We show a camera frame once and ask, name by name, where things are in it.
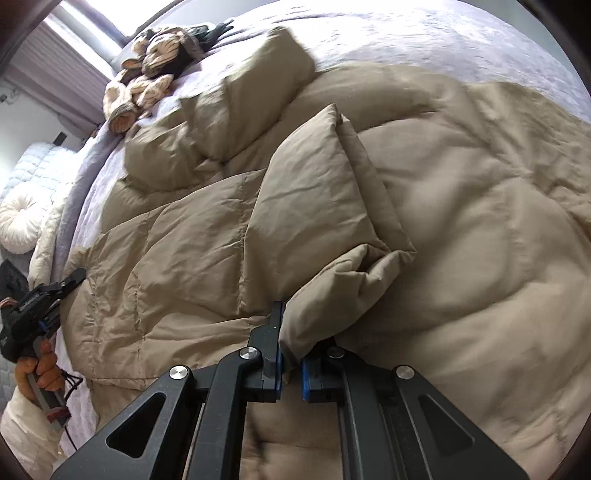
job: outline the bed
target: bed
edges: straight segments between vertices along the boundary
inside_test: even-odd
[[[187,19],[187,23],[206,19]],[[319,68],[347,60],[402,63],[425,67],[463,82],[509,80],[531,87],[591,120],[591,97],[578,77],[541,47],[492,15],[456,0],[397,2],[280,2],[260,7],[235,20],[225,36],[198,65],[174,84],[173,95],[154,109],[153,121],[176,107],[180,97],[215,85],[246,59],[277,24],[288,27],[316,58]],[[103,127],[87,149],[64,209],[57,236],[52,280],[62,274],[75,247],[94,243],[100,232],[102,205],[116,180],[125,175],[121,137]],[[62,338],[57,341],[62,367],[70,367]],[[83,387],[69,402],[70,433],[79,447],[94,433],[96,416]],[[70,443],[62,441],[67,453]]]

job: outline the wall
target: wall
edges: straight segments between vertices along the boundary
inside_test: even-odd
[[[156,20],[158,25],[195,25],[203,22],[218,24],[230,17],[237,17],[256,7],[271,4],[275,0],[185,0]],[[133,56],[131,45],[127,45],[111,62],[119,71],[121,62]]]
[[[0,84],[0,93],[9,90]],[[69,135],[59,120],[37,101],[20,93],[13,105],[0,103],[0,192],[26,148],[36,141],[53,142],[60,132],[68,135],[63,146],[78,150],[78,138]]]
[[[544,24],[530,14],[517,0],[463,0],[467,4],[482,8],[495,17],[512,25],[521,33],[535,41],[540,47],[562,63],[575,76],[579,74],[566,53],[546,29]]]

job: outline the black cable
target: black cable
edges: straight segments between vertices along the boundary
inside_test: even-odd
[[[64,429],[66,430],[66,435],[68,435],[68,438],[70,439],[70,443],[72,444],[72,446],[74,447],[75,451],[78,451],[78,448],[76,447],[76,445],[74,444],[74,440],[72,440],[72,437],[70,436],[70,432],[68,432],[68,427],[64,426]]]
[[[66,393],[66,396],[64,397],[64,402],[67,403],[68,399],[74,393],[74,391],[77,390],[80,385],[82,385],[84,378],[77,377],[76,375],[72,375],[72,374],[66,372],[65,370],[62,370],[61,374],[64,377],[64,380],[70,386],[70,389],[68,390],[68,392]],[[70,440],[70,443],[74,447],[74,450],[78,451],[78,447],[74,443],[74,440],[72,440],[72,436],[70,435],[70,432],[68,431],[68,427],[66,425],[64,425],[64,430],[66,431],[66,435],[68,435],[68,439]]]

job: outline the person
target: person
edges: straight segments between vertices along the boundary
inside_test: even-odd
[[[39,388],[50,392],[65,389],[66,382],[49,340],[42,341],[41,353],[39,360],[18,360],[14,369],[17,387],[0,420],[0,433],[33,480],[48,480],[54,466],[66,459],[59,448],[63,431],[51,428],[27,380],[27,375],[36,371]]]

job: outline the white sleeve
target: white sleeve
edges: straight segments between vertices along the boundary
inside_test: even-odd
[[[53,430],[43,411],[24,397],[18,388],[2,415],[0,433],[34,480],[51,477],[53,465],[60,458],[62,431]]]

